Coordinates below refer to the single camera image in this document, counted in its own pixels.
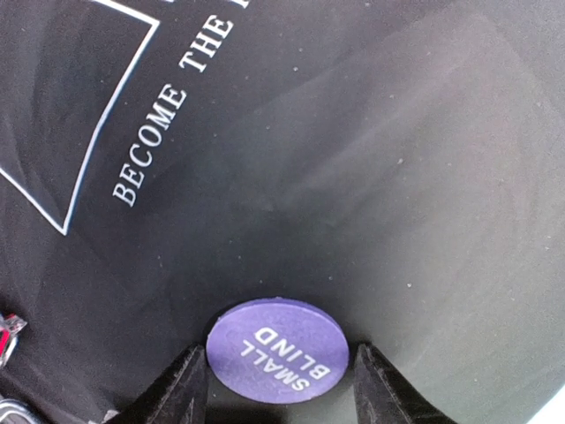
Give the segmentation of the purple small blind button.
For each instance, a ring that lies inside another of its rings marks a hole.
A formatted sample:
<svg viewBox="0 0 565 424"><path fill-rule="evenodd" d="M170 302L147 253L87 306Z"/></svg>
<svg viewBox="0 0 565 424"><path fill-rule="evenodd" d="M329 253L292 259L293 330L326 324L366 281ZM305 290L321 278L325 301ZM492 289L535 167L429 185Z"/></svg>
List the purple small blind button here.
<svg viewBox="0 0 565 424"><path fill-rule="evenodd" d="M220 316L207 336L207 362L228 389L253 401L310 401L343 378L350 349L321 309L284 298L256 299Z"/></svg>

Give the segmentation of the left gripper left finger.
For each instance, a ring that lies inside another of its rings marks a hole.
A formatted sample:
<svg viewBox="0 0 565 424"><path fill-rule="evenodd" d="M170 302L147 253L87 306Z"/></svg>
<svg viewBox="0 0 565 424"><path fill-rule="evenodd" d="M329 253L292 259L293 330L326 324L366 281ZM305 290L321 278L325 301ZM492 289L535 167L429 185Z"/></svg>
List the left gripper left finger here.
<svg viewBox="0 0 565 424"><path fill-rule="evenodd" d="M190 345L129 406L113 424L202 424L207 408L205 349Z"/></svg>

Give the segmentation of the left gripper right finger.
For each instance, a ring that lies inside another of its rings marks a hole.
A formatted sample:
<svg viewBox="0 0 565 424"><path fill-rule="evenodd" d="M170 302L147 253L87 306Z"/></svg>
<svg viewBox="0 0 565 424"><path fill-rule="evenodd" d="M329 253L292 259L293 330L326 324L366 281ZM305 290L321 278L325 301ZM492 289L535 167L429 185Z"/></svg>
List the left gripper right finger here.
<svg viewBox="0 0 565 424"><path fill-rule="evenodd" d="M359 424L455 424L373 344L357 348L354 398Z"/></svg>

